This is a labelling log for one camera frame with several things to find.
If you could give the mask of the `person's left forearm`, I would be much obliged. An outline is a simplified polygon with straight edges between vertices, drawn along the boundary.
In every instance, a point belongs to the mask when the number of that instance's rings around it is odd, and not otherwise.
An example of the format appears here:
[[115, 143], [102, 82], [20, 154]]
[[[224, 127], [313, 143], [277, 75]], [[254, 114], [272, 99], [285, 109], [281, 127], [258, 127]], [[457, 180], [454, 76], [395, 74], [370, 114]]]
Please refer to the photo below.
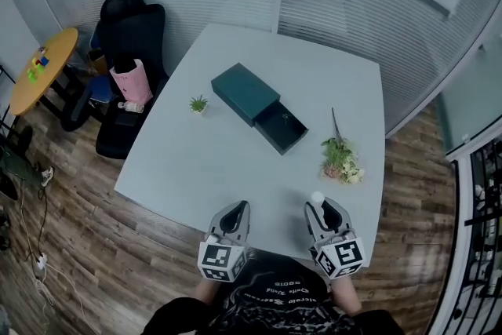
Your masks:
[[218, 282], [202, 278], [195, 287], [193, 298], [208, 306], [217, 306], [223, 302], [226, 291], [226, 282]]

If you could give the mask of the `black printed shirt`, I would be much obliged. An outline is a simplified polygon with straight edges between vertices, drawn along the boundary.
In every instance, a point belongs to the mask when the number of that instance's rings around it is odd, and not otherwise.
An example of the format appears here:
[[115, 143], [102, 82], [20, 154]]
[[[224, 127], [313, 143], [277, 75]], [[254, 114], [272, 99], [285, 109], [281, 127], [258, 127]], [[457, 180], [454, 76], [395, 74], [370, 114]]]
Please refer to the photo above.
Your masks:
[[178, 297], [141, 335], [405, 335], [386, 310], [346, 314], [333, 303], [330, 281], [291, 257], [256, 250], [220, 305]]

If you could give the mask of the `pink paper bag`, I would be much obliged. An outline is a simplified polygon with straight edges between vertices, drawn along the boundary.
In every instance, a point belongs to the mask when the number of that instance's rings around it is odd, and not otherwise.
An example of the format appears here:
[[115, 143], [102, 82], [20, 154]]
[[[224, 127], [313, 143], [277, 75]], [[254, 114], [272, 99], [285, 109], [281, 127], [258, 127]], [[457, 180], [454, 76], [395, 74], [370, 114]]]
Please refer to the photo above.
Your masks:
[[143, 62], [140, 59], [133, 59], [133, 62], [135, 67], [128, 72], [118, 73], [113, 67], [110, 73], [126, 101], [144, 106], [153, 98], [153, 94]]

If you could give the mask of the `white square table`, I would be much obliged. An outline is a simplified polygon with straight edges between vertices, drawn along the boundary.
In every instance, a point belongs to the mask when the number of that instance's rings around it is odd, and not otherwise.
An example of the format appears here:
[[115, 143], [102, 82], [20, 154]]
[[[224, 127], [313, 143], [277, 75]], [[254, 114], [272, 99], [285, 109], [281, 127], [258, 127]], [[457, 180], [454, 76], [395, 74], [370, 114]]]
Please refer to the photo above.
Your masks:
[[[284, 155], [213, 92], [211, 81], [237, 63], [278, 92], [308, 128]], [[199, 115], [189, 103], [201, 94], [209, 103]], [[365, 171], [360, 183], [321, 175], [322, 142], [334, 134], [331, 108]], [[246, 200], [249, 244], [295, 258], [310, 256], [304, 204], [320, 191], [348, 211], [371, 255], [382, 200], [384, 136], [378, 64], [313, 42], [210, 24], [161, 91], [115, 190], [201, 231], [225, 206]]]

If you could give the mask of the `brown paper bag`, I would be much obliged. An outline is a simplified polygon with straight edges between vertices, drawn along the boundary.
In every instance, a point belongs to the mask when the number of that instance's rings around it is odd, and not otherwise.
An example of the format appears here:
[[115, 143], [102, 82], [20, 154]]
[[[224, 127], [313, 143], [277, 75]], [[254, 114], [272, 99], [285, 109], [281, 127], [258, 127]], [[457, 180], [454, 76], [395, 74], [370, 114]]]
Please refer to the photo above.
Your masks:
[[98, 75], [107, 75], [107, 62], [102, 49], [91, 49], [87, 54], [87, 58], [89, 65]]

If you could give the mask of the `artificial flower bouquet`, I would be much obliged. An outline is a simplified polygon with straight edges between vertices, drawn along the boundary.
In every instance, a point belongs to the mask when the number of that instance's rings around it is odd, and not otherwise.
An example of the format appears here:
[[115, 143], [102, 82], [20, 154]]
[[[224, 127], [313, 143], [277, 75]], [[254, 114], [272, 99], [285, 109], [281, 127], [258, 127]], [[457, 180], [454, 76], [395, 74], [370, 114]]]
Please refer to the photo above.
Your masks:
[[322, 142], [324, 160], [321, 164], [321, 175], [338, 180], [342, 184], [360, 183], [365, 171], [358, 166], [358, 156], [351, 143], [342, 137], [333, 108], [331, 115], [334, 134]]

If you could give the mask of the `small potted green plant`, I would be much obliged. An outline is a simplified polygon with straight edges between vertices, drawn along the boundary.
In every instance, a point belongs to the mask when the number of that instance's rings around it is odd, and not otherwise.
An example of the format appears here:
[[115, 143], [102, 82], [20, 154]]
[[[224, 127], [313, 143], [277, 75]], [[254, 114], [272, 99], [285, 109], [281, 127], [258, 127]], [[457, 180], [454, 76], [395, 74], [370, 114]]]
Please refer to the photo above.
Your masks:
[[209, 101], [201, 94], [197, 97], [192, 97], [189, 103], [190, 109], [199, 115], [202, 115], [208, 106]]

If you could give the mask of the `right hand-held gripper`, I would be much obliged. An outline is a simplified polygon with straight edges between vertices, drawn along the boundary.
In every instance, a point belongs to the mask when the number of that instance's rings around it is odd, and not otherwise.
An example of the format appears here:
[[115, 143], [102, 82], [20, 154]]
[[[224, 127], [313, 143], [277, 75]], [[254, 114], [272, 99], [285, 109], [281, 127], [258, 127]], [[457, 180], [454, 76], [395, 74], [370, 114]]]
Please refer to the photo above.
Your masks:
[[351, 219], [340, 204], [325, 197], [322, 203], [307, 202], [304, 214], [315, 241], [315, 262], [329, 279], [352, 275], [363, 266], [366, 253], [362, 239], [347, 230]]

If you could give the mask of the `black office chair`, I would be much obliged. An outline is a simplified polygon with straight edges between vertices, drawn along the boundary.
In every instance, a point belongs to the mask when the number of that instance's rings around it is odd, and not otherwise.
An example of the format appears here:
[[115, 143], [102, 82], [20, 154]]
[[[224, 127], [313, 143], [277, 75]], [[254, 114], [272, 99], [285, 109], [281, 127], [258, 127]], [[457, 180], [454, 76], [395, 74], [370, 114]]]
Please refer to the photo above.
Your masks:
[[[101, 126], [96, 139], [96, 152], [107, 158], [127, 158], [139, 131], [169, 80], [163, 66], [163, 37], [166, 13], [162, 5], [144, 0], [106, 0], [100, 11], [97, 35], [104, 52], [108, 77], [115, 98], [108, 104], [92, 99], [91, 80], [71, 97], [62, 126], [73, 131], [93, 116]], [[144, 64], [153, 98], [141, 114], [119, 109], [126, 102], [110, 70], [118, 73], [134, 69], [133, 59]]]

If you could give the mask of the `dark green drawer box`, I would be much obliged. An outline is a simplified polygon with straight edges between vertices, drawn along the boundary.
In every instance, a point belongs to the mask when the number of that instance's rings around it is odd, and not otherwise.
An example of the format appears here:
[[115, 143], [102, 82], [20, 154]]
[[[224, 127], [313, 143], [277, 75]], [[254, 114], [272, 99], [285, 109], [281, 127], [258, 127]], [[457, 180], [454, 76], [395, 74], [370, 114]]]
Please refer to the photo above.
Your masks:
[[240, 63], [211, 81], [213, 92], [248, 126], [284, 155], [308, 128], [281, 103], [281, 96]]

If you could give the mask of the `black metal railing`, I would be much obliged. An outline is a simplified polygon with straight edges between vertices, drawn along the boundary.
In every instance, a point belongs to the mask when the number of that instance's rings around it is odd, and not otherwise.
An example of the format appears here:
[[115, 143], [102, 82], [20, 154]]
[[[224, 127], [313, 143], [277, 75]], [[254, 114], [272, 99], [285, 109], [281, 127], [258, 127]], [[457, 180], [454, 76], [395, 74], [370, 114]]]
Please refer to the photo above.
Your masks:
[[453, 255], [427, 335], [502, 335], [502, 135], [453, 164]]

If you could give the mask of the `round wooden table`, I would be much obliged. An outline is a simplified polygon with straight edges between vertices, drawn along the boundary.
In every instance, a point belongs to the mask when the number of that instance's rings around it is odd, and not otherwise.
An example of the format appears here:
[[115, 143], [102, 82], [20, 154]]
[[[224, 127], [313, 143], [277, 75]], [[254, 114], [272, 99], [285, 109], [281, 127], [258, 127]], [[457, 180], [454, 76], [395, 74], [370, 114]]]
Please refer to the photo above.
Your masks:
[[[57, 118], [61, 118], [62, 111], [49, 101], [46, 93], [51, 88], [65, 102], [70, 100], [70, 93], [57, 81], [62, 74], [77, 89], [83, 89], [83, 83], [69, 66], [69, 60], [76, 50], [77, 43], [78, 30], [69, 27], [54, 35], [28, 57], [28, 62], [16, 80], [10, 98], [9, 111], [12, 115], [24, 115], [40, 102]], [[45, 56], [49, 63], [45, 66], [45, 70], [38, 74], [38, 80], [31, 82], [27, 77], [27, 69], [31, 66], [31, 60], [34, 57], [41, 58], [42, 56]]]

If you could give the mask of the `blue chair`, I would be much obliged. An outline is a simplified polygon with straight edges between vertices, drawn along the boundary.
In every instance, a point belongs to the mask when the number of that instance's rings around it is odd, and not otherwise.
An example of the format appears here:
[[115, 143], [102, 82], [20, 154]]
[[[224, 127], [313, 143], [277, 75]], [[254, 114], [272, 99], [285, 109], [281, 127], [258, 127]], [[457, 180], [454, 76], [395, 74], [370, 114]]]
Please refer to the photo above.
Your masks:
[[[89, 50], [91, 49], [101, 49], [100, 41], [97, 35], [97, 28], [94, 29], [91, 39], [89, 40]], [[91, 80], [90, 85], [93, 100], [103, 104], [108, 104], [115, 98], [108, 73], [107, 75], [98, 75], [96, 73], [96, 76]]]

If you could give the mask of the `white plastic bottle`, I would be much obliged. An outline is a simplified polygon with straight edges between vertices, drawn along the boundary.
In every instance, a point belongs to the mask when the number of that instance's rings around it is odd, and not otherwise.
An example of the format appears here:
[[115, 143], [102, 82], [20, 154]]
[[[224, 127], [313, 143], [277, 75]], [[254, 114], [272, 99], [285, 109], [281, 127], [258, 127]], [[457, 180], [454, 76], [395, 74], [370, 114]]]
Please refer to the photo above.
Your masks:
[[132, 101], [118, 102], [117, 106], [119, 109], [132, 113], [141, 114], [144, 112], [144, 105], [137, 104]]

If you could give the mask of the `coloured toy blocks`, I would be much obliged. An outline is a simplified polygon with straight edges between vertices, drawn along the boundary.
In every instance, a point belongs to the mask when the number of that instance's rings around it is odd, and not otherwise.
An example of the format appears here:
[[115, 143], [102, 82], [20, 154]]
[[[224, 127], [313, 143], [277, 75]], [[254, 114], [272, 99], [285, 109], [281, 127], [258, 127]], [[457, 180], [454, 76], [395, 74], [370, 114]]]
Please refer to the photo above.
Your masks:
[[41, 58], [33, 58], [31, 60], [31, 66], [27, 69], [27, 77], [31, 82], [36, 82], [38, 80], [38, 74], [45, 70], [45, 66], [49, 63], [49, 60], [42, 56]]

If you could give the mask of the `person's right forearm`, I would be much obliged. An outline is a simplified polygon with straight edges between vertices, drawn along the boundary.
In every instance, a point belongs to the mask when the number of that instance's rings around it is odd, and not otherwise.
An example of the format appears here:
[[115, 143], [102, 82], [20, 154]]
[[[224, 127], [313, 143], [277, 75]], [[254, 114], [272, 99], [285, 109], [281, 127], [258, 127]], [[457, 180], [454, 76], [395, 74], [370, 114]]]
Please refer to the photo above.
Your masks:
[[346, 314], [354, 316], [362, 311], [362, 304], [350, 275], [332, 279], [330, 292], [333, 303]]

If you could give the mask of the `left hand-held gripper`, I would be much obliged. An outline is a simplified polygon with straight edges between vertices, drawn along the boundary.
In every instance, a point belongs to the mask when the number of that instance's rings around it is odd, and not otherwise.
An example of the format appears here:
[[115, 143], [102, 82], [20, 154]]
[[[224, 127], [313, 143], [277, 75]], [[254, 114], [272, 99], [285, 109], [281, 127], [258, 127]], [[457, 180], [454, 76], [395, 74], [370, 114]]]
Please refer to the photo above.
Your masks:
[[[250, 205], [247, 201], [230, 204], [216, 213], [206, 239], [199, 244], [198, 269], [203, 278], [217, 282], [234, 282], [249, 259], [247, 238]], [[231, 239], [218, 235], [231, 235]]]

